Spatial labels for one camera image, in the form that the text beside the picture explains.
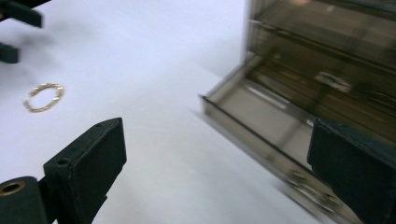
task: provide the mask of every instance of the white surface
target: white surface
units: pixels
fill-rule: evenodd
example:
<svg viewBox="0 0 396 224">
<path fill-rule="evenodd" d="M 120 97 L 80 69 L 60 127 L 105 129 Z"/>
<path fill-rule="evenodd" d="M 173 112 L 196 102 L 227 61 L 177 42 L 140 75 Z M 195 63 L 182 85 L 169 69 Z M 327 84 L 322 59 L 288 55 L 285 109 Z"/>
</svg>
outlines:
<svg viewBox="0 0 396 224">
<path fill-rule="evenodd" d="M 241 62 L 244 1 L 38 9 L 44 29 L 0 23 L 0 40 L 21 48 L 19 64 L 0 63 L 0 182 L 43 177 L 42 164 L 94 123 L 122 117 L 128 162 L 94 223 L 317 223 L 200 118 L 198 94 Z M 64 85 L 64 98 L 29 113 L 22 100 L 46 82 Z"/>
</svg>

